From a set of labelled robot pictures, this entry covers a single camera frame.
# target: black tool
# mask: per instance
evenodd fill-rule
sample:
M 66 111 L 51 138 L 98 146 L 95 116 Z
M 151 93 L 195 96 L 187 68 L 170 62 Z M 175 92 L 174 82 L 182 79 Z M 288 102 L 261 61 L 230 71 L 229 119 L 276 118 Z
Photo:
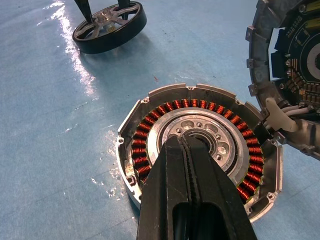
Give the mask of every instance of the black tool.
M 137 240 L 256 240 L 235 185 L 193 137 L 168 139 L 142 188 Z

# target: bolt hole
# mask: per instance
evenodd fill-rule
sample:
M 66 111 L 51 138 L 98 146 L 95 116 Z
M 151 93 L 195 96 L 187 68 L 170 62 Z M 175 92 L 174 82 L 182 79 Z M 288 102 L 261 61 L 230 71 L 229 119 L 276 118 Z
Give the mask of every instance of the bolt hole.
M 217 155 L 217 156 L 216 156 L 216 159 L 217 159 L 218 161 L 221 161 L 221 160 L 222 160 L 222 156 Z

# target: hub motor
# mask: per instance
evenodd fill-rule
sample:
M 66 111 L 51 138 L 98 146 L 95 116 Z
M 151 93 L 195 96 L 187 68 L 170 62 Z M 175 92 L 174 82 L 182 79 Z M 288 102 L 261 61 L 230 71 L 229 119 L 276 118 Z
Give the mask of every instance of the hub motor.
M 127 190 L 140 206 L 142 187 L 164 142 L 191 136 L 234 183 L 252 221 L 273 203 L 282 185 L 282 147 L 259 111 L 225 90 L 198 84 L 156 89 L 139 100 L 118 130 L 117 159 Z

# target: wheel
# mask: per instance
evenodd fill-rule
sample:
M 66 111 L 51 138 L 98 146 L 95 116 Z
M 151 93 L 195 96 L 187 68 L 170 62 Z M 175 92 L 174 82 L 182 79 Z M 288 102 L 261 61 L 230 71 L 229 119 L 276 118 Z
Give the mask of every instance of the wheel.
M 145 27 L 147 17 L 141 3 L 131 1 L 129 7 L 118 9 L 118 4 L 104 8 L 92 15 L 92 23 L 85 20 L 74 30 L 72 38 L 81 52 L 98 54 L 115 49 Z

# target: center hub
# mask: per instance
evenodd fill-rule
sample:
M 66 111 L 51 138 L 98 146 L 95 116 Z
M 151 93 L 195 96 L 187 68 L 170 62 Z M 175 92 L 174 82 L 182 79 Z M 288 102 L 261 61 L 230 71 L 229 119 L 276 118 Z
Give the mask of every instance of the center hub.
M 207 109 L 180 108 L 166 113 L 150 129 L 147 155 L 153 165 L 163 144 L 173 136 L 202 141 L 211 157 L 238 185 L 249 167 L 249 150 L 240 131 L 225 117 Z

